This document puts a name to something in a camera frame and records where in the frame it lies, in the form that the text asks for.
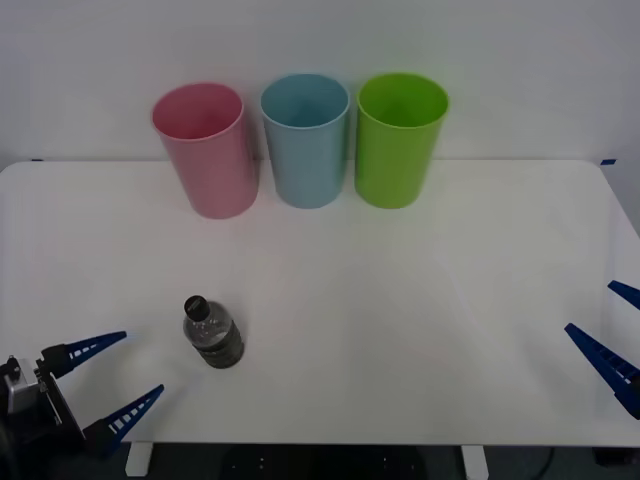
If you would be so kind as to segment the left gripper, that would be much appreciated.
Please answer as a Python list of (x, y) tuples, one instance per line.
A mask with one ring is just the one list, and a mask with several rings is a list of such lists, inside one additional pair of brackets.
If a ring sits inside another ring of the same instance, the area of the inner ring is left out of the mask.
[(117, 331), (47, 347), (41, 351), (36, 368), (26, 359), (8, 359), (3, 364), (3, 452), (74, 450), (82, 445), (84, 436), (85, 451), (90, 456), (111, 456), (158, 400), (164, 386), (160, 384), (114, 413), (96, 420), (81, 433), (56, 379), (126, 337), (125, 331)]

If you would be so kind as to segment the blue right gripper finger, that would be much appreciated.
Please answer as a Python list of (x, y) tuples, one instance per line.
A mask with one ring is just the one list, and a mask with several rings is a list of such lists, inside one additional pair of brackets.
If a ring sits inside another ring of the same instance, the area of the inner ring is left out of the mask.
[(564, 328), (576, 347), (612, 390), (614, 397), (639, 419), (639, 369), (569, 323)]
[(640, 309), (640, 290), (619, 281), (611, 281), (607, 288), (623, 298), (625, 301), (634, 306), (637, 310)]

